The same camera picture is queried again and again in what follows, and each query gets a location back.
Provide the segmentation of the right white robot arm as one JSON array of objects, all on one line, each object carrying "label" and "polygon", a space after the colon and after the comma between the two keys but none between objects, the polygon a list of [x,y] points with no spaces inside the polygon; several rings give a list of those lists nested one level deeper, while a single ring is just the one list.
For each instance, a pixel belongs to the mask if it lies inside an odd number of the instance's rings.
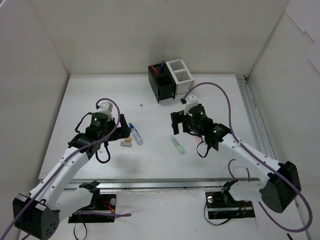
[{"label": "right white robot arm", "polygon": [[232,135],[229,127],[215,123],[207,117],[202,104],[192,106],[188,111],[172,112],[171,126],[175,135],[178,125],[184,133],[201,137],[207,149],[232,154],[245,168],[256,174],[259,181],[233,180],[222,189],[221,200],[227,206],[238,201],[262,202],[270,210],[281,214],[301,190],[297,167],[290,161],[281,163],[272,159]]}]

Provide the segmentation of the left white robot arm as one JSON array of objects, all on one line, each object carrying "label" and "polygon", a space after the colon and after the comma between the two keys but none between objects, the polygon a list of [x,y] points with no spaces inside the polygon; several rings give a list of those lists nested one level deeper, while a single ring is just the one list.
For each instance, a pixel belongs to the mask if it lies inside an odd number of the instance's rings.
[{"label": "left white robot arm", "polygon": [[98,154],[101,146],[130,136],[130,128],[121,113],[115,120],[108,110],[90,113],[85,132],[76,131],[63,156],[49,174],[27,195],[19,193],[12,202],[13,223],[21,231],[39,240],[48,240],[59,223],[77,210],[96,209],[100,204],[99,182],[81,184],[68,200],[60,196],[74,175]]}]

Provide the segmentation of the blue gel pen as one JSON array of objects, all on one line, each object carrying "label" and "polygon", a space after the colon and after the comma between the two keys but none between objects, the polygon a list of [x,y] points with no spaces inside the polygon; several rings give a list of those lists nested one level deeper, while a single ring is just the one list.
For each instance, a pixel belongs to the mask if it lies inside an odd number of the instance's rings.
[{"label": "blue gel pen", "polygon": [[160,67],[159,67],[159,73],[160,74],[163,72],[164,64],[165,64],[164,61],[162,61],[161,64],[160,64]]}]

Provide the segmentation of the red gel pen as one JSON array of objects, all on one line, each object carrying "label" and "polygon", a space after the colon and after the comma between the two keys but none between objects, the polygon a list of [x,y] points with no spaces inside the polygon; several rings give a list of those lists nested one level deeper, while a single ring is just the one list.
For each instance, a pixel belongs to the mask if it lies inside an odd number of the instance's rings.
[{"label": "red gel pen", "polygon": [[151,65],[151,68],[157,75],[160,74],[160,72],[153,65]]}]

